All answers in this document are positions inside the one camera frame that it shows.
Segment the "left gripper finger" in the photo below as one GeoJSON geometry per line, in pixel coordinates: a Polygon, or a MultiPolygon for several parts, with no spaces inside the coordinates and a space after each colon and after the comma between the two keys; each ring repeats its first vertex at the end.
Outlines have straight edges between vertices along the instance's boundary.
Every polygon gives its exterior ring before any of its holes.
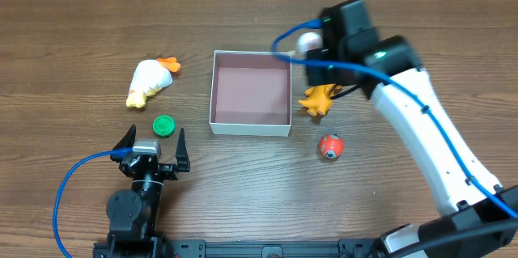
{"type": "Polygon", "coordinates": [[[176,171],[178,172],[190,172],[190,161],[189,155],[185,143],[185,130],[180,129],[177,145],[176,145],[176,171]]]}
{"type": "MultiPolygon", "coordinates": [[[[113,151],[122,149],[131,149],[135,143],[136,125],[132,124],[125,136],[113,147],[113,151]]],[[[125,157],[125,153],[115,153],[110,155],[110,159],[115,162],[121,162],[125,157]]]]}

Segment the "green round cap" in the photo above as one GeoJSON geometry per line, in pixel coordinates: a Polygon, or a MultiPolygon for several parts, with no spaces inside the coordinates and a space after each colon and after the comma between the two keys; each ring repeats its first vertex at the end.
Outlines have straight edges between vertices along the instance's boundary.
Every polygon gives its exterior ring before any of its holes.
{"type": "Polygon", "coordinates": [[[171,116],[157,116],[153,122],[152,129],[159,137],[169,137],[176,130],[176,123],[171,116]]]}

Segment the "white round rattle drum toy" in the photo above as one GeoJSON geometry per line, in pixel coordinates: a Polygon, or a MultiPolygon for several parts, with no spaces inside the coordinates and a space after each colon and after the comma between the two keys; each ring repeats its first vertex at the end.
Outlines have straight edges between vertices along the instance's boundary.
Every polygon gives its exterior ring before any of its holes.
{"type": "Polygon", "coordinates": [[[306,53],[323,46],[322,37],[316,32],[306,32],[298,37],[295,49],[290,51],[293,57],[306,57],[306,53]]]}

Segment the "orange dinosaur toy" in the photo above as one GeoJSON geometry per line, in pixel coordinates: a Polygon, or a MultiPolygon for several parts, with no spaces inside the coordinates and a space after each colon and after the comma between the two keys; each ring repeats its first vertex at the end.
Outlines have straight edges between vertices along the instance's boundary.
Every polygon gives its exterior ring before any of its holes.
{"type": "Polygon", "coordinates": [[[324,116],[331,109],[335,96],[342,91],[342,86],[337,84],[325,84],[309,87],[305,92],[305,99],[300,99],[299,104],[306,108],[310,116],[324,116]]]}

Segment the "white plush duck toy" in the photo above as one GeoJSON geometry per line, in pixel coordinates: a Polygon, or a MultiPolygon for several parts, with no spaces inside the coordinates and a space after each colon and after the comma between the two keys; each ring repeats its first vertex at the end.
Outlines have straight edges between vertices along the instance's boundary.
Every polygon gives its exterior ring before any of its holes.
{"type": "Polygon", "coordinates": [[[173,73],[181,64],[175,57],[140,61],[134,71],[125,105],[127,108],[144,108],[146,100],[173,83],[173,73]]]}

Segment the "red ball toy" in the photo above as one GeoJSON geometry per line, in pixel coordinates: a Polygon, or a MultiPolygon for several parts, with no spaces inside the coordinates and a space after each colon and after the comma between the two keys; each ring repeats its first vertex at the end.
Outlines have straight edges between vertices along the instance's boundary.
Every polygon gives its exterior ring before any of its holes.
{"type": "Polygon", "coordinates": [[[337,134],[328,133],[319,141],[318,150],[327,159],[338,159],[344,150],[344,143],[337,134]]]}

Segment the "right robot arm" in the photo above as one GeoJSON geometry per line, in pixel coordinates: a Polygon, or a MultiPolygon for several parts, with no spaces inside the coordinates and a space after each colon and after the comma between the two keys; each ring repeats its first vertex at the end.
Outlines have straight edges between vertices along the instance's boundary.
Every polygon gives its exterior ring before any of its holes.
{"type": "Polygon", "coordinates": [[[304,106],[329,110],[338,87],[359,88],[393,126],[431,190],[439,217],[381,235],[372,257],[482,257],[517,231],[517,190],[505,188],[467,146],[437,98],[417,54],[401,36],[360,27],[340,40],[315,32],[297,40],[310,87],[304,106]]]}

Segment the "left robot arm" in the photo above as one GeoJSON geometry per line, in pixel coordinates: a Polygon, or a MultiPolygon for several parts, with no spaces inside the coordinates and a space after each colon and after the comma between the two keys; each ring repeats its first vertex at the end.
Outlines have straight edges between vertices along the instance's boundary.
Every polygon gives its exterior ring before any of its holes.
{"type": "Polygon", "coordinates": [[[175,163],[162,163],[161,147],[155,139],[137,139],[132,125],[114,146],[110,159],[132,180],[131,188],[115,192],[106,205],[110,221],[107,241],[94,245],[92,256],[174,257],[167,236],[156,230],[163,182],[177,180],[179,172],[190,171],[185,131],[180,131],[175,163]]]}

